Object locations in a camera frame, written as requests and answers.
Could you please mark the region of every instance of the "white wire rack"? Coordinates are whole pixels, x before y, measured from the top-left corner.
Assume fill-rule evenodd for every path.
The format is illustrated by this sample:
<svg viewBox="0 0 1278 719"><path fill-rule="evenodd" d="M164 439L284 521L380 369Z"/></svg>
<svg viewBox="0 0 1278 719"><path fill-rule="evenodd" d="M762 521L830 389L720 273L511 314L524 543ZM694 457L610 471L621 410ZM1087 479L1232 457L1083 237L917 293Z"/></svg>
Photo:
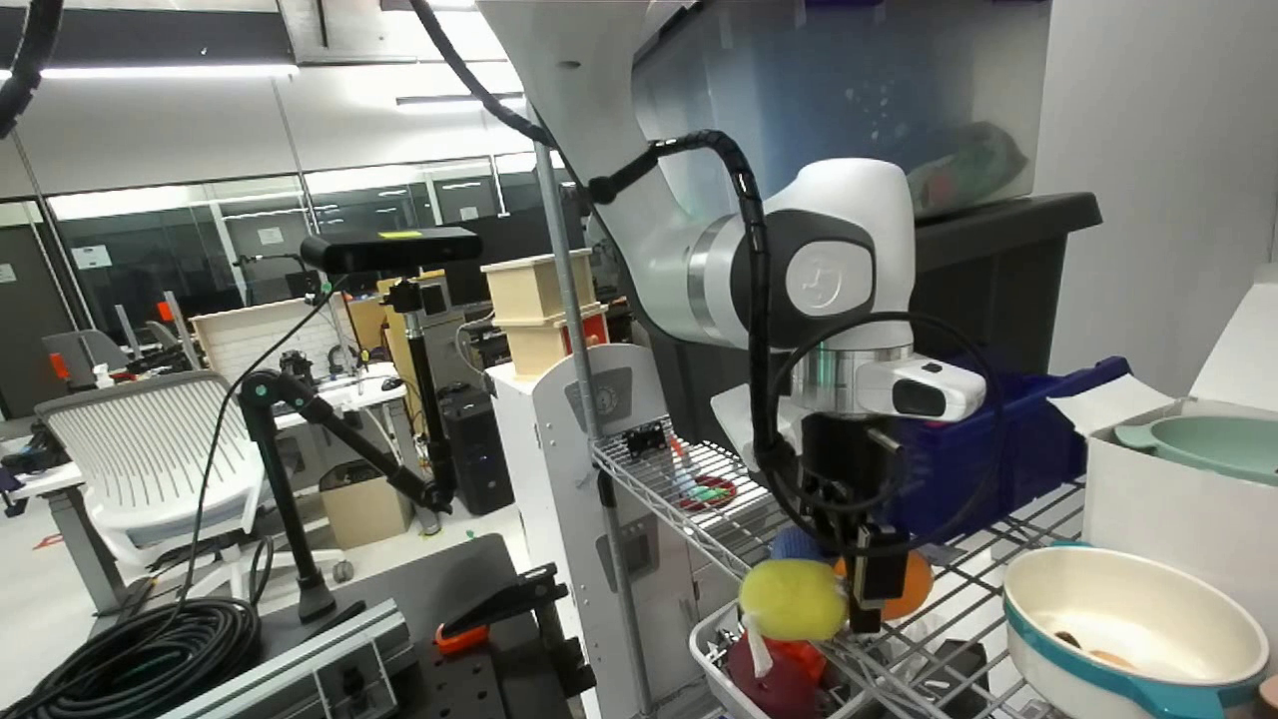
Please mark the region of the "white wire rack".
<svg viewBox="0 0 1278 719"><path fill-rule="evenodd" d="M628 486L720 570L741 579L765 559L765 543L786 527L786 517L732 451L694 443L692 462L702 474L732 479L736 499L714 510L684 510L680 499L685 486L680 486L666 457L629 458L618 443L594 451L597 471ZM1083 483L1060 483L994 527L927 546L934 586L922 611L878 634L843 634L821 647L830 659L830 715L946 719L963 702L963 715L1050 719L1054 712L1015 671L1007 650L1003 567L1024 546L1068 543L1078 533ZM979 650L983 664L965 671L955 667L946 659L955 647Z"/></svg>

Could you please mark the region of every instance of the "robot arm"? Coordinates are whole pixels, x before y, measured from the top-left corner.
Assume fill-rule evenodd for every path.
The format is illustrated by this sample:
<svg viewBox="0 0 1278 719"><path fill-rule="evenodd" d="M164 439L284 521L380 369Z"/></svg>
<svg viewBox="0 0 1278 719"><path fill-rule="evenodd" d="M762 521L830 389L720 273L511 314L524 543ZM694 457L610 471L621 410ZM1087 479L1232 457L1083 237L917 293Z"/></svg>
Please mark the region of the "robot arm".
<svg viewBox="0 0 1278 719"><path fill-rule="evenodd" d="M541 129L582 181L610 177L649 148L636 114L629 63L649 37L646 13L653 5L479 0L479 9ZM629 266L636 298L666 334L720 346L749 342L749 248L737 216L694 218L664 173L636 173L597 216ZM801 168L765 200L765 237L772 346L793 351L853 314L907 312L913 293L913 213L907 177L895 164L821 158ZM969 414L983 402L983 379L929 362L911 342L907 320L830 334L825 346L838 355L833 383L793 379L782 414ZM745 391L714 401L725 422L745 407Z"/></svg>

